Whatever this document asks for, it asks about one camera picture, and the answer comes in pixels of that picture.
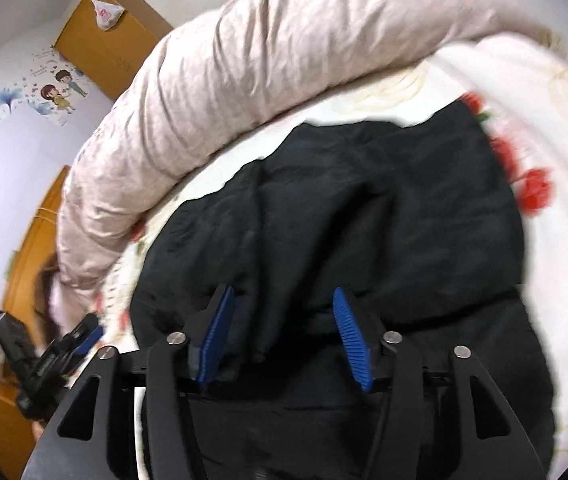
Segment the person's left hand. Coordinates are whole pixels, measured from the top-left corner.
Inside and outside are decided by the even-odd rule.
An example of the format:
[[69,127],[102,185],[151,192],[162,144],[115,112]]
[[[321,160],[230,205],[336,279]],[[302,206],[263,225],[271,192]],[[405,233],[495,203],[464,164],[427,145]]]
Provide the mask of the person's left hand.
[[31,424],[31,429],[32,429],[32,434],[34,435],[34,440],[38,442],[42,437],[42,434],[44,433],[45,426],[42,424],[42,422],[36,420]]

